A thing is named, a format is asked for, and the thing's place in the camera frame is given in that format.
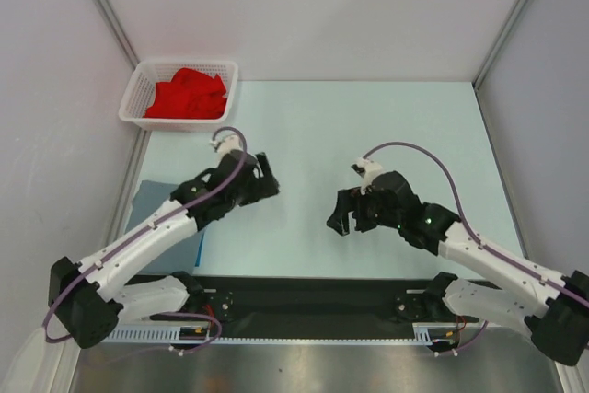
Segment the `grey t shirt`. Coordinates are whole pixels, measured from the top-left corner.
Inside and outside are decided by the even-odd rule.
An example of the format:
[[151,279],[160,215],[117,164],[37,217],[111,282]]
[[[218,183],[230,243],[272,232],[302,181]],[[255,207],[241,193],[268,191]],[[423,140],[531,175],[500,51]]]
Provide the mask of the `grey t shirt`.
[[[154,213],[160,207],[164,200],[168,200],[170,194],[178,187],[177,183],[165,183],[153,180],[143,180],[137,192],[133,196],[132,209],[125,228],[128,232],[138,226],[150,214]],[[169,253],[191,255],[192,260],[201,248],[203,232],[185,238],[173,248],[168,250]]]

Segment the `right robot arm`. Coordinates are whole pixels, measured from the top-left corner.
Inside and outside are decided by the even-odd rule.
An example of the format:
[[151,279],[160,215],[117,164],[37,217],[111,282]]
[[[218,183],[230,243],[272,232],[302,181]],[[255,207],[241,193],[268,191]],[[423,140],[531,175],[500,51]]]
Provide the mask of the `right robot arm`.
[[454,212],[421,202],[396,171],[338,191],[326,225],[341,236],[393,228],[416,249],[456,262],[489,282],[477,286],[454,274],[437,275],[433,292],[424,297],[425,311],[435,320],[457,314],[500,325],[567,366],[578,364],[588,349],[587,274],[565,275],[469,232]]

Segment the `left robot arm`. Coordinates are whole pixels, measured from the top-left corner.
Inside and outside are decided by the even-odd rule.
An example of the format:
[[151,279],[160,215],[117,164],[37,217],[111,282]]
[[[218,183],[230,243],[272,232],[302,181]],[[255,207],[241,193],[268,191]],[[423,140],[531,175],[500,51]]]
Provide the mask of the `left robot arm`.
[[142,223],[98,252],[50,270],[48,316],[66,338],[88,349],[104,341],[122,319],[164,314],[191,319],[203,308],[196,282],[186,272],[130,286],[143,268],[179,242],[203,231],[236,207],[277,195],[279,183],[263,153],[232,149],[218,165],[182,182]]

